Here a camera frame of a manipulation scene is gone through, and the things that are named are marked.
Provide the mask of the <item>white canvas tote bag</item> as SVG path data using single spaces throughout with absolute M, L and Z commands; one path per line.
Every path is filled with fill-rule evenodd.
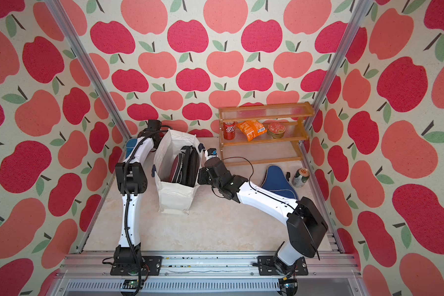
M 175 157 L 183 146 L 194 146 L 201 158 L 205 147 L 195 135 L 169 129 L 162 138 L 154 156 L 152 176 L 159 195 L 159 207 L 162 213 L 188 214 L 192 201 L 200 184 L 196 181 L 194 187 L 171 183 L 169 181 L 171 167 Z

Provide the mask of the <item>blue paddle case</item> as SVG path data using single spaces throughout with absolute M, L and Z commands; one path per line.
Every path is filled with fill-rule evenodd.
M 138 144 L 138 140 L 136 138 L 132 138 L 132 139 L 128 140 L 125 145 L 125 149 L 126 149 L 127 154 L 131 154 L 137 144 Z
M 282 197 L 298 200 L 298 194 L 289 182 L 290 177 L 291 174 L 283 172 L 281 167 L 270 165 L 266 169 L 261 187 Z

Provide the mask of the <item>black mesh paddle case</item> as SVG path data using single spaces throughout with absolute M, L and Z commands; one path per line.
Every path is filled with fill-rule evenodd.
M 197 181 L 197 175 L 200 166 L 200 155 L 194 146 L 183 146 L 183 164 L 181 168 L 181 184 L 194 187 Z

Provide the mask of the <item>maroon paddle case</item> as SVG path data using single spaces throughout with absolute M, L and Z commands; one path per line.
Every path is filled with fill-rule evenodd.
M 171 183 L 180 183 L 181 182 L 181 170 L 183 167 L 183 160 L 184 160 L 184 154 L 183 153 L 179 153 L 172 164 L 171 167 L 171 173 L 170 173 L 170 178 L 169 181 Z

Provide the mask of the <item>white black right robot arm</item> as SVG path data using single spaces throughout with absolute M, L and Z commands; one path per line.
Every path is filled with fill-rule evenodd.
M 319 255 L 328 224 L 308 197 L 295 200 L 267 191 L 243 176 L 231 174 L 218 157 L 207 160 L 199 169 L 197 182 L 210 185 L 223 198 L 254 207 L 286 226 L 289 241 L 280 245 L 270 265 L 279 275 L 290 276 L 300 258 Z

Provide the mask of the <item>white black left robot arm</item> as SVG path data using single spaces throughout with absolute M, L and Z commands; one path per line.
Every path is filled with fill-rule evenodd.
M 122 230 L 114 252 L 113 276 L 157 276 L 161 257 L 143 256 L 139 235 L 139 209 L 143 194 L 148 188 L 148 179 L 143 163 L 150 152 L 157 149 L 161 141 L 162 122 L 149 120 L 147 127 L 130 139 L 122 162 L 115 166 L 117 187 L 122 195 Z

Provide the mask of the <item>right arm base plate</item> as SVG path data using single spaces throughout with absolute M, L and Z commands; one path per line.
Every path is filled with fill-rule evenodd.
M 252 264 L 257 267 L 260 276 L 307 276 L 308 268 L 304 257 L 300 257 L 293 265 L 286 265 L 275 256 L 258 256 Z

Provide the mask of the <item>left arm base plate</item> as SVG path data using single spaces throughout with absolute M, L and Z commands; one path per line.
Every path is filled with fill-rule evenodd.
M 111 276 L 137 276 L 140 271 L 142 276 L 158 276 L 162 264 L 161 256 L 143 256 L 140 264 L 134 261 L 132 256 L 117 257 L 112 264 Z

